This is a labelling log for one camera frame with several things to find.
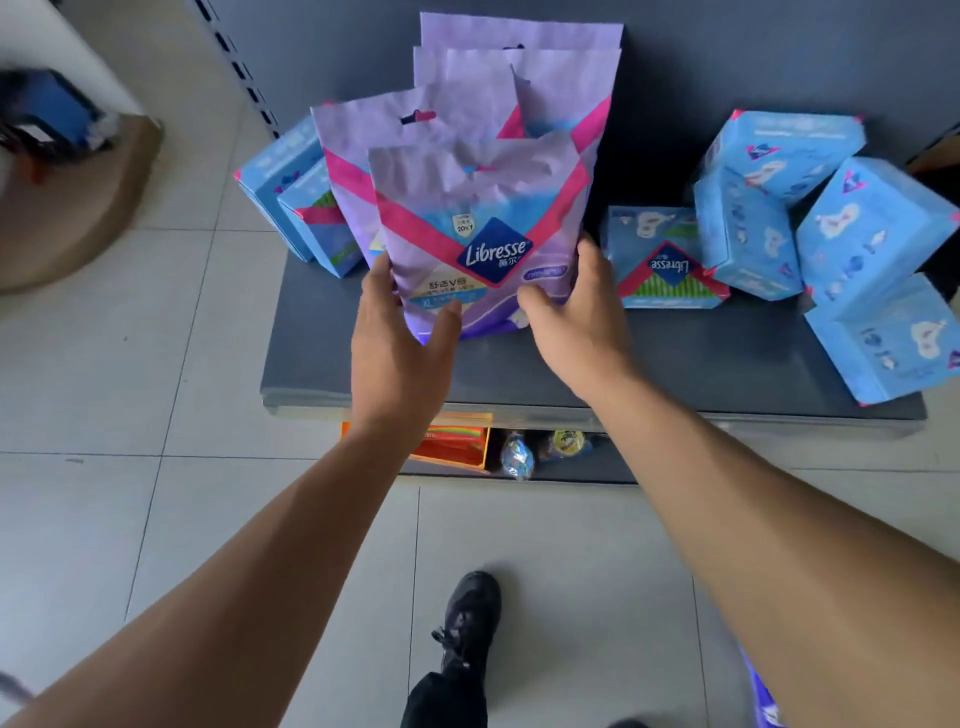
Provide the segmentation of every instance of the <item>left hand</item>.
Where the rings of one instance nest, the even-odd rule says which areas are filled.
[[[363,279],[350,344],[353,427],[397,428],[417,435],[416,447],[450,391],[461,306],[444,306],[430,341],[421,345],[403,321],[393,288],[390,259],[384,253]]]

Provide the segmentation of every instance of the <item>orange object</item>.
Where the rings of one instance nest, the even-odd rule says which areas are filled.
[[[340,425],[341,439],[349,432],[350,423]],[[412,460],[424,463],[450,465],[486,473],[487,447],[490,444],[489,427],[451,427],[431,425],[420,446],[410,455]]]

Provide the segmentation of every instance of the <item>right arm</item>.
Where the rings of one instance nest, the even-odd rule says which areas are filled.
[[[547,364],[600,418],[791,726],[948,725],[960,565],[775,468],[640,375],[609,263],[521,289]]]

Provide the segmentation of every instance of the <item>hand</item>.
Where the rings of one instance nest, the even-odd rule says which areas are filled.
[[[363,279],[350,343],[353,427],[386,425],[416,436],[415,447],[444,405],[460,338],[460,303],[448,303],[421,345],[394,293],[390,259],[377,257]]]
[[[579,273],[566,305],[557,306],[536,285],[522,286],[516,297],[547,366],[593,406],[612,378],[635,376],[636,370],[610,262],[589,238],[577,245],[577,255]]]

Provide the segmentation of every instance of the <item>sanitary pad package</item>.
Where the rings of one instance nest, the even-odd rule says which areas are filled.
[[[610,207],[600,236],[627,308],[714,308],[730,296],[700,264],[688,207]]]
[[[368,262],[383,250],[367,152],[453,139],[522,138],[514,74],[504,63],[483,78],[312,109],[333,196]]]
[[[782,202],[718,167],[693,186],[704,267],[727,285],[767,301],[803,291]]]
[[[334,276],[342,278],[363,260],[344,213],[333,199],[325,159],[314,164],[277,199],[300,240]]]
[[[557,23],[505,17],[420,14],[420,42],[431,48],[553,48],[556,50],[620,47],[621,23]]]
[[[590,177],[610,114],[620,51],[414,49],[414,82],[468,79],[508,63],[527,135],[557,129],[573,137]]]
[[[820,343],[861,404],[919,392],[960,375],[960,324],[921,273],[902,280],[872,314],[806,314]]]
[[[960,225],[960,210],[887,161],[847,160],[797,229],[801,273],[832,316],[872,315]]]
[[[313,253],[280,208],[277,196],[324,156],[310,116],[233,173],[240,188],[260,208],[300,260]]]
[[[866,143],[853,116],[737,110],[710,145],[703,173],[730,167],[792,206]]]
[[[516,291],[570,294],[588,185],[568,132],[540,139],[371,149],[386,249],[410,330],[429,337],[437,313],[463,305],[463,336],[527,326]]]

